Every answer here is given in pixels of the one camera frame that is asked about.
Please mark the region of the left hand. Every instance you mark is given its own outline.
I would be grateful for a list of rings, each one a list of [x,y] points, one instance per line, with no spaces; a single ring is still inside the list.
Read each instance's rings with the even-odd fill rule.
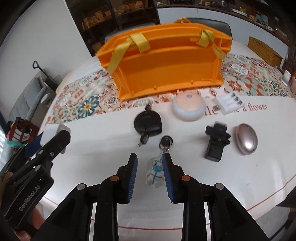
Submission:
[[[42,224],[44,223],[45,219],[43,218],[43,215],[40,213],[40,211],[37,208],[34,208],[31,212],[31,214],[28,216],[27,223],[30,224],[30,226],[34,227],[34,229],[38,230]],[[31,240],[31,235],[26,232],[26,230],[14,230],[14,233],[18,237],[19,240]]]

